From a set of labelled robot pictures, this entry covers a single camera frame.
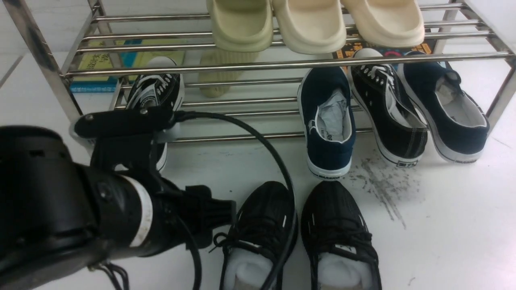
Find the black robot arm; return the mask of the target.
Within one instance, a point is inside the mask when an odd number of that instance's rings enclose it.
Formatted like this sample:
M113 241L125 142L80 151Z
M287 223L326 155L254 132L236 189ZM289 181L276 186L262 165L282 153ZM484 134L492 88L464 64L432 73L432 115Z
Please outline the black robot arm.
M36 126L1 128L1 288L33 290L85 268L128 290L116 259L152 257L181 244L190 251L193 288L200 249L236 220L236 202L207 186L179 189L156 168L153 132L112 134L89 166L74 163L63 139Z

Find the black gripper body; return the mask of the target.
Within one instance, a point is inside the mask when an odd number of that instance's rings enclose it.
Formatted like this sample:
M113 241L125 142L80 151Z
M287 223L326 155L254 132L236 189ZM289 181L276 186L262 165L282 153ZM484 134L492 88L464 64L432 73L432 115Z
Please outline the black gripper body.
M188 249L212 244L213 231L236 221L236 202L216 199L205 185L179 189L159 177L139 178L139 256L152 257L193 239Z

